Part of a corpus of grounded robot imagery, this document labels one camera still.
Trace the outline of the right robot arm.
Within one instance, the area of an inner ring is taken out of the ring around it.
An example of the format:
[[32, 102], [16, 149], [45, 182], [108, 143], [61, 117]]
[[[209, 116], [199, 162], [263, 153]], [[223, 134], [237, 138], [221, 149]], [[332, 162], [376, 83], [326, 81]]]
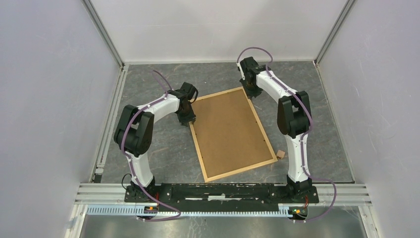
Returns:
[[238, 60], [237, 67], [248, 98], [265, 91], [277, 102], [277, 126], [286, 138], [289, 158], [286, 196], [299, 202], [312, 186], [307, 168], [307, 138], [312, 124], [309, 96], [287, 86], [267, 65], [259, 65], [253, 57]]

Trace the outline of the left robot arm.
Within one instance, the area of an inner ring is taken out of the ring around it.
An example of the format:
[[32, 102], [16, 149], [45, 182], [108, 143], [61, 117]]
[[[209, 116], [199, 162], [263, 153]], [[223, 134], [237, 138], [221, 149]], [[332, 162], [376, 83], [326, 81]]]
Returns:
[[192, 104], [197, 97], [197, 88], [184, 82], [180, 89], [170, 89], [152, 102], [123, 108], [114, 141], [127, 158], [132, 186], [137, 189], [136, 194], [142, 201], [150, 202], [156, 195], [155, 178], [148, 158], [154, 124], [169, 114], [176, 114], [183, 126], [193, 123], [196, 115]]

